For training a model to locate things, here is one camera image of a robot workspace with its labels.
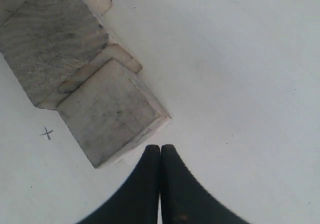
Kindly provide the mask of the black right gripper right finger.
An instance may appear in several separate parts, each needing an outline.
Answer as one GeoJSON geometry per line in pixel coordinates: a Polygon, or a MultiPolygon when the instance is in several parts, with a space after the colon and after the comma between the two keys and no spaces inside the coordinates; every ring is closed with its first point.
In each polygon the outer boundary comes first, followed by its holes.
{"type": "Polygon", "coordinates": [[[247,224],[193,176],[174,145],[161,148],[160,199],[164,224],[247,224]]]}

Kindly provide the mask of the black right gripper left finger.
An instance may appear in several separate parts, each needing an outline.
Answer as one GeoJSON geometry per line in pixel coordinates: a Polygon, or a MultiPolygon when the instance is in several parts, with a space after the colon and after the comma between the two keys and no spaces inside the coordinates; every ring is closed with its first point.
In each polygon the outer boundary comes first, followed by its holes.
{"type": "Polygon", "coordinates": [[[159,213],[160,147],[146,146],[122,186],[80,224],[156,224],[159,213]]]}

